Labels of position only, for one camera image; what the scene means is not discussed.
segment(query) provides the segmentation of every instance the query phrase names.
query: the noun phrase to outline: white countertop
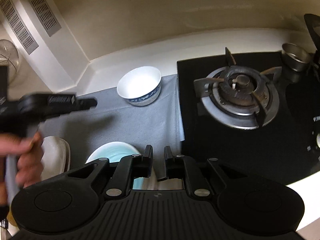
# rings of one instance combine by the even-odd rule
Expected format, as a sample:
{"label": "white countertop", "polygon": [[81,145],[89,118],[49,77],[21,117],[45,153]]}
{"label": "white countertop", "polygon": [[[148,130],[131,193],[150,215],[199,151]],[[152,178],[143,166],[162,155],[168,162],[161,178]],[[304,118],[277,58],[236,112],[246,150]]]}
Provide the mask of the white countertop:
{"label": "white countertop", "polygon": [[[307,32],[274,29],[235,29],[195,33],[117,51],[92,60],[91,82],[83,94],[116,87],[120,78],[139,66],[157,67],[163,76],[177,73],[177,61],[232,53],[281,50],[292,42],[314,52]],[[298,230],[320,217],[320,172],[288,185],[303,199],[305,213]]]}

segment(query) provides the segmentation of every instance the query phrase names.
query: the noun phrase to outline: stove burner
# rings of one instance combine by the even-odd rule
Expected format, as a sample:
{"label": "stove burner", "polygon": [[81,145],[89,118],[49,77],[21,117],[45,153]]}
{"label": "stove burner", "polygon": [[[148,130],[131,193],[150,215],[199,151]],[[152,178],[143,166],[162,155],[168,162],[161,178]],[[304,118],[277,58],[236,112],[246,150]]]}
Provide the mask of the stove burner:
{"label": "stove burner", "polygon": [[275,82],[282,68],[273,67],[259,73],[235,65],[227,48],[226,56],[228,67],[194,81],[197,97],[212,117],[229,127],[250,130],[267,125],[276,117],[279,95],[265,74],[273,74]]}
{"label": "stove burner", "polygon": [[246,88],[250,84],[253,87],[253,84],[250,82],[250,77],[246,75],[238,75],[236,78],[232,80],[233,83],[237,83],[240,88]]}
{"label": "stove burner", "polygon": [[251,95],[253,91],[263,103],[268,101],[266,82],[258,72],[251,68],[232,66],[226,68],[220,74],[220,78],[224,79],[219,84],[220,94],[230,103],[238,106],[256,105],[256,101]]}

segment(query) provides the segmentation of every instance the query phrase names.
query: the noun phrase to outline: white bowl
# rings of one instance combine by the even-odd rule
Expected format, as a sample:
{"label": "white bowl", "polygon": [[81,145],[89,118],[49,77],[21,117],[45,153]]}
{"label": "white bowl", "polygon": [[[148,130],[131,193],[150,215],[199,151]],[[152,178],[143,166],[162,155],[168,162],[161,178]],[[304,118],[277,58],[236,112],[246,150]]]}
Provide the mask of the white bowl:
{"label": "white bowl", "polygon": [[118,95],[134,106],[146,106],[161,91],[161,73],[155,67],[138,67],[125,74],[117,85]]}
{"label": "white bowl", "polygon": [[[140,154],[140,152],[132,145],[125,142],[110,142],[100,146],[87,159],[85,163],[92,162],[99,158],[108,158],[111,163],[116,163],[122,157]],[[133,189],[142,189],[144,178],[137,178],[133,181]]]}

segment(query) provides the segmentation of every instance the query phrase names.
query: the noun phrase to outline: metal rivet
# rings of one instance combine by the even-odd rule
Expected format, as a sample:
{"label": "metal rivet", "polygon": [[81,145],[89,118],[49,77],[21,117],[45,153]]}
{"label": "metal rivet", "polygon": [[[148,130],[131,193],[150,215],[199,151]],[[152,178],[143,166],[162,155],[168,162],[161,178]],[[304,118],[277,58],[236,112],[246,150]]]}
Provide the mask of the metal rivet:
{"label": "metal rivet", "polygon": [[158,192],[158,193],[154,194],[154,196],[155,197],[162,197],[162,194]]}
{"label": "metal rivet", "polygon": [[199,188],[195,190],[195,195],[198,197],[207,197],[210,195],[210,191],[205,188]]}
{"label": "metal rivet", "polygon": [[110,197],[117,197],[122,194],[122,191],[118,188],[110,188],[106,191],[106,194]]}

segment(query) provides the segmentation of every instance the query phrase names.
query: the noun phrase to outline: fan grille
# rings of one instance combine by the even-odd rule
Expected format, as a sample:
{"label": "fan grille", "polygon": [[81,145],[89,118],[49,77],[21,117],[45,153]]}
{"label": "fan grille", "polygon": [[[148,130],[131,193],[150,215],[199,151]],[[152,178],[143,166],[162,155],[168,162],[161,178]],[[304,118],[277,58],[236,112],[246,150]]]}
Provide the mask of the fan grille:
{"label": "fan grille", "polygon": [[11,83],[19,70],[18,51],[11,41],[0,40],[0,67],[8,68],[8,81]]}
{"label": "fan grille", "polygon": [[31,54],[36,48],[39,47],[35,39],[27,29],[22,18],[18,14],[12,0],[0,0],[0,7],[4,16],[9,21],[10,27],[14,34],[17,36],[24,49],[28,54]]}
{"label": "fan grille", "polygon": [[29,0],[29,2],[50,37],[61,29],[61,25],[46,0]]}

